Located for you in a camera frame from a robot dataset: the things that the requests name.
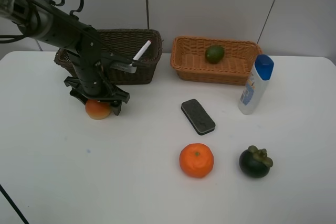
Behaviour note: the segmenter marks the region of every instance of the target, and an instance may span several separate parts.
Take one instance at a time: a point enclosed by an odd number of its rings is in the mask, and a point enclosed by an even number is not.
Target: orange wicker basket
[[[218,64],[205,60],[205,51],[212,45],[221,45],[225,49],[224,58]],[[261,48],[251,41],[177,37],[171,66],[186,81],[245,85],[259,54],[262,54]]]

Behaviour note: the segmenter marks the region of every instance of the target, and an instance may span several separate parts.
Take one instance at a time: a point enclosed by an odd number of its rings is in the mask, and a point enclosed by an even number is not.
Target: bottle label
[[[247,79],[247,82],[245,84],[245,89],[240,97],[240,101],[244,104],[244,105],[247,105],[252,97],[253,97],[253,94],[254,94],[254,89],[255,89],[255,86],[254,86],[254,75],[253,73],[251,72],[250,76],[248,77]]]

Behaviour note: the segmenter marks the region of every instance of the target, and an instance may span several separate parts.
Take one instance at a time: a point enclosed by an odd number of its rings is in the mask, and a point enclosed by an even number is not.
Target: lime
[[[212,64],[217,64],[224,57],[224,48],[219,45],[210,46],[205,51],[205,59]]]

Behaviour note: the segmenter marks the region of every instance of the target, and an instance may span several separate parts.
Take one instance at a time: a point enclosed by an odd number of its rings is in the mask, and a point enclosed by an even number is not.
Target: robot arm
[[[30,37],[68,51],[70,61],[75,69],[77,78],[68,77],[65,85],[72,87],[70,95],[86,103],[88,99],[110,103],[116,115],[120,113],[122,102],[127,103],[129,94],[110,83],[107,73],[112,66],[122,71],[135,72],[134,62],[131,58],[118,54],[102,53],[98,32],[78,21],[73,13],[80,12],[83,0],[78,10],[66,14],[56,6],[52,0],[0,0],[0,16],[14,22],[22,35],[0,36],[0,43],[15,42]]]

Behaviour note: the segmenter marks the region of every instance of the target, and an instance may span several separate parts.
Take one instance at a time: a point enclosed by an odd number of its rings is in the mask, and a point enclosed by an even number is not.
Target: green fruit
[[[268,174],[273,166],[273,161],[267,156],[266,149],[258,150],[257,147],[252,145],[241,154],[239,166],[246,175],[253,178],[262,178]]]
[[[216,46],[210,46],[205,51],[205,59],[212,64],[217,64],[222,60],[224,57],[224,48],[216,45]]]

